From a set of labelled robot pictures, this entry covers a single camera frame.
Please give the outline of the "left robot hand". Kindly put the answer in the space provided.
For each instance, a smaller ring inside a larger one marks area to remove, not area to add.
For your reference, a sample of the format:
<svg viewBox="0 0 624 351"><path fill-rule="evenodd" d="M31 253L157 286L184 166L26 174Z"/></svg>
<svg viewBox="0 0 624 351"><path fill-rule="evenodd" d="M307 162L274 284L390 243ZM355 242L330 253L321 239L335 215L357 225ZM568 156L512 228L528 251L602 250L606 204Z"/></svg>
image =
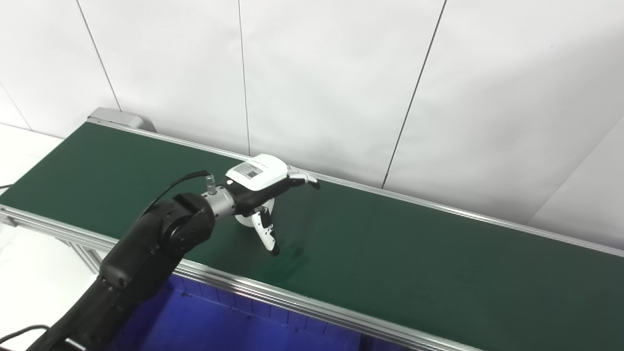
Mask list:
<svg viewBox="0 0 624 351"><path fill-rule="evenodd" d="M317 190L321 188L319 180L307 171L289 166L270 154L259 154L229 169L222 186L234 200L236 219L253 228L264 247L277 256L275 200L289 189L305 184Z"/></svg>

